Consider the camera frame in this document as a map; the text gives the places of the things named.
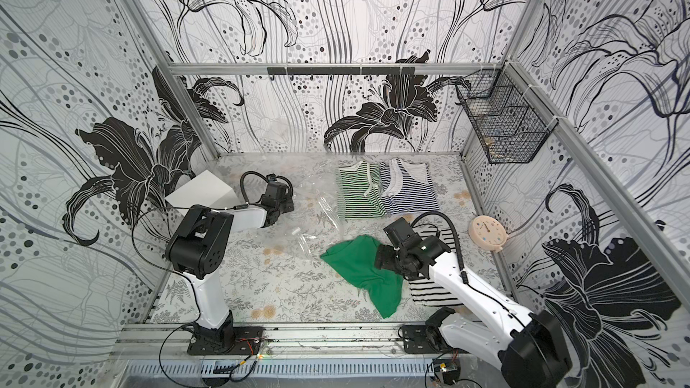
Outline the navy white striped tank top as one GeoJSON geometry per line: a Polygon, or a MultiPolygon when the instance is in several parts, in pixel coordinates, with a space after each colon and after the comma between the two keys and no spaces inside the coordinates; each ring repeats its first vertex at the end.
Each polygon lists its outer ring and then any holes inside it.
{"type": "Polygon", "coordinates": [[[381,199],[389,215],[408,215],[439,210],[429,165],[401,158],[380,165],[381,199]]]}

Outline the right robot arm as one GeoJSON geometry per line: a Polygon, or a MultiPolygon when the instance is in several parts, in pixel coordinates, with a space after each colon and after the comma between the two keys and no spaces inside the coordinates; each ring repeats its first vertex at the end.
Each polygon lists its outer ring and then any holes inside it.
{"type": "Polygon", "coordinates": [[[556,387],[564,380],[572,361],[552,314],[536,314],[503,295],[465,266],[458,244],[421,237],[404,218],[384,231],[390,243],[377,250],[376,268],[406,280],[429,280],[479,319],[473,322],[443,307],[423,325],[404,325],[406,353],[465,352],[500,370],[510,387],[556,387]]]}

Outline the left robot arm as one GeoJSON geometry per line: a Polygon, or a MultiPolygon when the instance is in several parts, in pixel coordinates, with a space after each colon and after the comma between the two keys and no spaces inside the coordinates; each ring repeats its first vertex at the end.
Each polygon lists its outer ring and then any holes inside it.
{"type": "Polygon", "coordinates": [[[165,258],[190,282],[199,309],[197,327],[214,335],[232,326],[217,274],[230,235],[272,226],[294,210],[293,184],[282,175],[245,172],[240,195],[243,201],[227,183],[205,171],[165,198],[183,214],[165,258]]]}

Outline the green white striped tank top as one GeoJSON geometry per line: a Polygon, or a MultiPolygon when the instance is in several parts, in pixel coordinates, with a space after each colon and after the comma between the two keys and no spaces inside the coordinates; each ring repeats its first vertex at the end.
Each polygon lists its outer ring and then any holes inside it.
{"type": "Polygon", "coordinates": [[[359,161],[338,168],[338,210],[350,219],[381,218],[386,208],[381,197],[380,168],[377,163],[359,161]]]}

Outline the white cube box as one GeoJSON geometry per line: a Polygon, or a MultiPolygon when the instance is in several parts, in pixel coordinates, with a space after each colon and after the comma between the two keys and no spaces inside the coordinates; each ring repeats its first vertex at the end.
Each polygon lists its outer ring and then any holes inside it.
{"type": "Polygon", "coordinates": [[[194,205],[223,209],[241,204],[233,188],[210,171],[198,174],[165,200],[182,214],[194,205]]]}

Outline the black white striped tank top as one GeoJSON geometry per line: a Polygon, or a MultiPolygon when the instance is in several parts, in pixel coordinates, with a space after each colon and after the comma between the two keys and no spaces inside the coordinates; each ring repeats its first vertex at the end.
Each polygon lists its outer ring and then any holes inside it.
{"type": "MultiPolygon", "coordinates": [[[[452,251],[456,248],[455,241],[449,228],[441,229],[430,223],[419,224],[414,230],[422,239],[436,236],[452,251]]],[[[429,307],[458,307],[463,303],[447,289],[438,286],[430,280],[409,281],[409,289],[413,302],[429,307]]]]}

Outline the solid green tank top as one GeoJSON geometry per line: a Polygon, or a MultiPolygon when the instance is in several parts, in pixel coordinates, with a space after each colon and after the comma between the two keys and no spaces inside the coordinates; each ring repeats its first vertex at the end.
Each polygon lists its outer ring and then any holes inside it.
{"type": "Polygon", "coordinates": [[[387,319],[401,303],[404,278],[375,266],[377,251],[381,246],[381,242],[374,237],[359,235],[329,247],[320,255],[320,259],[350,285],[368,292],[377,312],[387,319]]]}

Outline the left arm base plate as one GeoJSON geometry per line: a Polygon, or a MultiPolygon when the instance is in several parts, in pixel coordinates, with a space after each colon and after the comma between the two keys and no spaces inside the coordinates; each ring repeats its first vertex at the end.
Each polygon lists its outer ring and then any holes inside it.
{"type": "Polygon", "coordinates": [[[253,356],[263,343],[262,326],[240,326],[210,330],[195,324],[187,353],[191,356],[253,356]]]}

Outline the black bar on rail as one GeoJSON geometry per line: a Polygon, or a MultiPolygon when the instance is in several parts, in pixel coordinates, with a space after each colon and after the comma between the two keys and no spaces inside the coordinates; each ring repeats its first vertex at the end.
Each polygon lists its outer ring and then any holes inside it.
{"type": "Polygon", "coordinates": [[[414,75],[415,66],[267,66],[268,75],[414,75]]]}

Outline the pink round clock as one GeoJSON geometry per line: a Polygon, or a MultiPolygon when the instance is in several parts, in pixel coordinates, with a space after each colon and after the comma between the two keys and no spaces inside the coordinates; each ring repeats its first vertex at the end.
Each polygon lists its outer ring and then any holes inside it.
{"type": "Polygon", "coordinates": [[[505,227],[489,216],[475,217],[469,223],[468,234],[474,244],[495,253],[503,250],[510,237],[505,227]]]}

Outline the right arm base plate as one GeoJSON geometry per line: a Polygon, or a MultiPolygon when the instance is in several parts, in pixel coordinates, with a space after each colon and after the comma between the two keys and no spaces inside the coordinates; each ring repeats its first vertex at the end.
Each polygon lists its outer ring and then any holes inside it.
{"type": "Polygon", "coordinates": [[[430,325],[406,324],[398,331],[398,337],[404,346],[404,352],[410,355],[424,355],[436,353],[458,352],[468,354],[467,350],[451,347],[442,334],[442,329],[449,328],[449,324],[438,327],[430,325]]]}

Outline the clear plastic vacuum bag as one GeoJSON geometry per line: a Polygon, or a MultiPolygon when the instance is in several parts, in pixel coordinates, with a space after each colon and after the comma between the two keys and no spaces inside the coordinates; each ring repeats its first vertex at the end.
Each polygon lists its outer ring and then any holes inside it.
{"type": "Polygon", "coordinates": [[[291,182],[295,209],[282,214],[273,226],[259,229],[255,237],[271,250],[314,260],[321,250],[345,238],[345,221],[338,213],[336,174],[311,172],[291,182]]]}

